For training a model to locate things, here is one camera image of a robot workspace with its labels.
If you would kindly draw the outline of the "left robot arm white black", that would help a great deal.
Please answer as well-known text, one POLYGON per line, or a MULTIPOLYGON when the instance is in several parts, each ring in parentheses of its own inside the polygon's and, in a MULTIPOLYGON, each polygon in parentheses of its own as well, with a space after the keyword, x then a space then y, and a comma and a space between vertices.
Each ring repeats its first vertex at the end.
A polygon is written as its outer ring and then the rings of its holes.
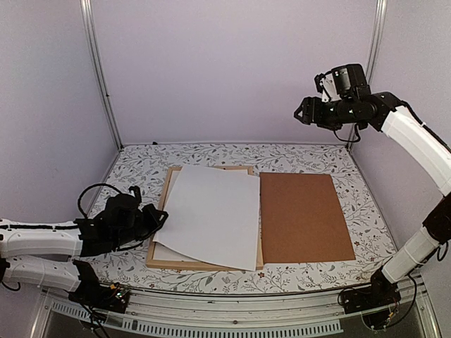
POLYGON ((109 206, 93 218, 65 223, 1 220, 1 279, 75 292, 89 305, 105 298, 83 257, 132 248, 160 230, 168 213, 153 204, 109 206))

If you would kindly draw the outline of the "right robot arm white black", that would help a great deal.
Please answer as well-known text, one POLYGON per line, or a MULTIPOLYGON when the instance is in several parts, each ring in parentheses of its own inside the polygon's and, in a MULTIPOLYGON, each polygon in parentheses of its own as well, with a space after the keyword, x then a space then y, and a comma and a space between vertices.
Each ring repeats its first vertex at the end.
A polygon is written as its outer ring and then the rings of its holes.
POLYGON ((294 112, 305 125, 336 132, 345 124, 371 126, 403 149, 415 171, 435 185, 438 203, 422 225, 372 278, 364 292, 371 307, 379 307, 392 294, 395 284, 419 267, 450 240, 450 150, 419 120, 410 105, 394 94, 382 92, 359 98, 325 101, 306 97, 294 112))

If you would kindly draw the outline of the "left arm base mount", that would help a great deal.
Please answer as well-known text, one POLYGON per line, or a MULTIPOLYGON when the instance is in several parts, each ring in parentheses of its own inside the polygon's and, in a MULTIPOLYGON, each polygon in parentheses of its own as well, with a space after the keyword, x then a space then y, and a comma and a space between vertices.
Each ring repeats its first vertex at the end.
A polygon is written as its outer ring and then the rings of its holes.
POLYGON ((130 299, 130 290, 118 282, 102 285, 96 275, 80 275, 80 284, 68 299, 80 305, 124 314, 130 299))

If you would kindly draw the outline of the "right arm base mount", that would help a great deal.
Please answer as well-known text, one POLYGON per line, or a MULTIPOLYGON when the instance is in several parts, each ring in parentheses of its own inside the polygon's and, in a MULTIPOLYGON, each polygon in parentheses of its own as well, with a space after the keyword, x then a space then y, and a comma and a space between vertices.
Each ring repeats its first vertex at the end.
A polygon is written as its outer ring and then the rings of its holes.
POLYGON ((338 304, 345 314, 361 313, 364 324, 371 330, 384 330, 399 313, 401 295, 397 283, 383 275, 371 278, 367 287, 347 287, 338 294, 338 304))

